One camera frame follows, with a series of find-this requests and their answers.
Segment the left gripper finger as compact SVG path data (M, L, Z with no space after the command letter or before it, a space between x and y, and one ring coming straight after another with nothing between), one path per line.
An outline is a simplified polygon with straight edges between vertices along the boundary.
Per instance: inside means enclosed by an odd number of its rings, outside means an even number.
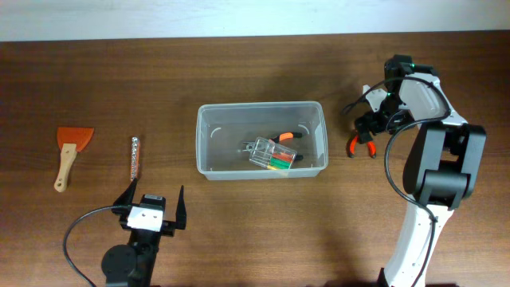
M181 186L178 196L178 203L175 212L175 229L186 229L186 204L184 199L184 186Z
M134 178L128 188L114 201L113 214L126 214L128 212L128 209L132 206L137 183L138 179Z

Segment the small red-handled cutting pliers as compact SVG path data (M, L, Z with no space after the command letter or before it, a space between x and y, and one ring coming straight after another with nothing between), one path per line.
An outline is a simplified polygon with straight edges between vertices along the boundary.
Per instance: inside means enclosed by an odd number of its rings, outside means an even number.
M376 146L373 141L362 142L358 134L354 134L348 141L346 145L346 153L349 158L355 157L355 151L358 144L365 144L367 146L368 155L375 159L377 156Z

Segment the orange-black long nose pliers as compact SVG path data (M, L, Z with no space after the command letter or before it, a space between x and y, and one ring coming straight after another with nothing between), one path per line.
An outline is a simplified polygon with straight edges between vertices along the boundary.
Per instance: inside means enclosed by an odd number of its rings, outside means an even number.
M300 132L285 132L285 133L281 133L280 135L278 135L270 140L274 141L277 144L281 144L282 142L284 142L286 140L299 139L302 136L303 136L303 134Z

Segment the clear screwdriver bit case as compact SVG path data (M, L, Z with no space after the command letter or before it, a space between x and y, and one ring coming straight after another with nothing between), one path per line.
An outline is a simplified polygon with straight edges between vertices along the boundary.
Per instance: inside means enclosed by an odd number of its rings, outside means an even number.
M268 170L289 170L296 161L303 159L296 151L261 137L244 145L243 152L249 153L249 161Z

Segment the right robot arm white-black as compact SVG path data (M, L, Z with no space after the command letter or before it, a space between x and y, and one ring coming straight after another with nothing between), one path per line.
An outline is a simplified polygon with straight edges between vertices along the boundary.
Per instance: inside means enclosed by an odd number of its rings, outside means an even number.
M487 134L453 108L434 67L394 55L385 62L384 75L378 84L363 87L357 101L371 109L355 120L346 152L353 157L356 145L364 144L374 158L374 136L390 134L384 170L407 208L395 251L377 284L423 286L442 229L474 191ZM418 134L403 169L403 187L397 188L390 178L390 151L398 136L412 128Z

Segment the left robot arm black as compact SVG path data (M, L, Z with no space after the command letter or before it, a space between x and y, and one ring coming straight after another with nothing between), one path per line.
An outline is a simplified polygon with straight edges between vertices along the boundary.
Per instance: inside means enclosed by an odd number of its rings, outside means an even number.
M114 202L113 214L123 230L130 232L126 244L110 248L103 256L101 269L107 286L149 286L162 237L173 237L176 230L186 229L184 188L181 187L175 220L164 218L166 199L145 194L133 203L138 180L133 179Z

